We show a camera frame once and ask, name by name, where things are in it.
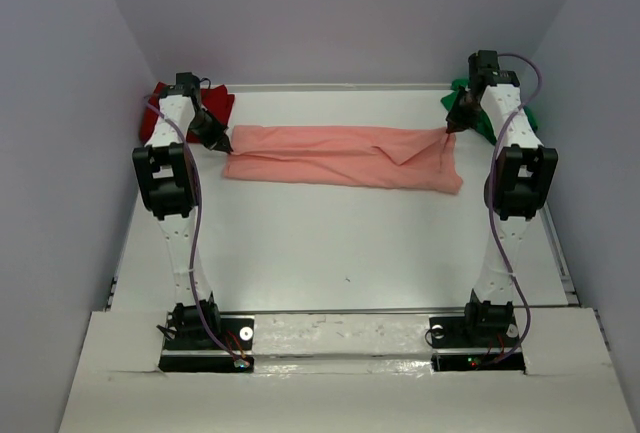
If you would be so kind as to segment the pink t shirt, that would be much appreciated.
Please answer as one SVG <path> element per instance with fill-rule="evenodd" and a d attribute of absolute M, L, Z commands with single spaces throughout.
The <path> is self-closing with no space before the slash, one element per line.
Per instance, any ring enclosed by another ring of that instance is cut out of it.
<path fill-rule="evenodd" d="M 248 126 L 232 133 L 228 179 L 456 195 L 456 138 L 444 128 Z"/>

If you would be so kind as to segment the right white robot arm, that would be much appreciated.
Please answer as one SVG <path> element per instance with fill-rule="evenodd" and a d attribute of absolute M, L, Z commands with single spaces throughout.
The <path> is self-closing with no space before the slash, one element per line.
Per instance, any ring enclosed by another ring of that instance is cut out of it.
<path fill-rule="evenodd" d="M 502 54 L 479 50 L 468 58 L 469 78 L 459 88 L 446 117 L 447 130 L 459 133 L 486 116 L 496 138 L 484 186 L 490 238 L 480 275 L 460 316 L 431 320 L 427 335 L 436 349 L 473 349 L 503 344 L 511 355 L 524 333 L 515 326 L 514 301 L 524 293 L 516 263 L 530 222 L 547 200 L 558 163 L 556 149 L 546 147 L 525 112 L 520 81 L 503 69 Z"/>

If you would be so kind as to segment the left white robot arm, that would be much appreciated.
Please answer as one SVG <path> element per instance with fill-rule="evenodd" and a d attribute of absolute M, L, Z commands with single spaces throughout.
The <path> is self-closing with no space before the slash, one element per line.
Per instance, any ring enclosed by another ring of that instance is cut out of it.
<path fill-rule="evenodd" d="M 133 150 L 132 161 L 141 199 L 162 230 L 171 265 L 175 306 L 160 331 L 178 346 L 190 341 L 225 351 L 219 309 L 199 260 L 201 181 L 187 136 L 227 155 L 232 146 L 227 126 L 203 104 L 201 85 L 195 74 L 181 72 L 162 88 L 158 104 L 147 105 L 156 124 L 144 145 Z"/>

